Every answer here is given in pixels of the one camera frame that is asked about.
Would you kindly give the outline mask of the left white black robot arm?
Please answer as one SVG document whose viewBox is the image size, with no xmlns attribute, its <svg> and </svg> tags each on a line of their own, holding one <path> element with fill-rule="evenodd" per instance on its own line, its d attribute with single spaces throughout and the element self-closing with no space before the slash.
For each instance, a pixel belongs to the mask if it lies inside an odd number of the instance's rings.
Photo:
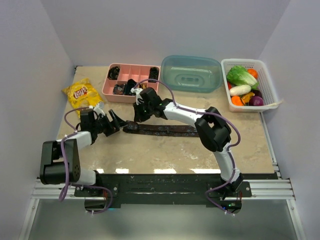
<svg viewBox="0 0 320 240">
<path fill-rule="evenodd" d="M 44 185 L 86 185 L 86 191 L 92 196 L 103 192 L 104 184 L 97 180 L 97 173 L 81 167 L 79 151 L 92 145 L 99 134 L 108 137 L 127 125 L 113 110 L 108 112 L 112 120 L 101 109 L 83 109 L 80 130 L 63 139 L 43 143 L 39 177 Z"/>
</svg>

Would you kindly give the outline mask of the dark brown patterned tie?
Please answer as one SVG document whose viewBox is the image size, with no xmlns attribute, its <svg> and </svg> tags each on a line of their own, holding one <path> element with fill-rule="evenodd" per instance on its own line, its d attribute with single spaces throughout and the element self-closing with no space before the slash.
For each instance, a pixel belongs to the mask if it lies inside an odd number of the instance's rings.
<svg viewBox="0 0 320 240">
<path fill-rule="evenodd" d="M 128 134 L 158 137 L 198 137 L 197 130 L 189 125 L 154 125 L 141 124 L 127 120 L 123 131 Z"/>
</svg>

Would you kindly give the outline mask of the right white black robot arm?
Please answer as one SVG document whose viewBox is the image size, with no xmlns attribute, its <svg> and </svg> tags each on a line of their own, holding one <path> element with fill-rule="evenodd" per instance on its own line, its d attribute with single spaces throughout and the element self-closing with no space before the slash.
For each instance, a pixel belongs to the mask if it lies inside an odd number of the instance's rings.
<svg viewBox="0 0 320 240">
<path fill-rule="evenodd" d="M 202 145 L 215 156 L 223 181 L 223 192 L 233 197 L 241 190 L 243 176 L 236 167 L 231 152 L 233 125 L 215 107 L 196 109 L 175 103 L 174 99 L 161 99 L 151 87 L 133 88 L 131 93 L 135 95 L 133 104 L 135 122 L 142 123 L 155 116 L 195 128 Z"/>
</svg>

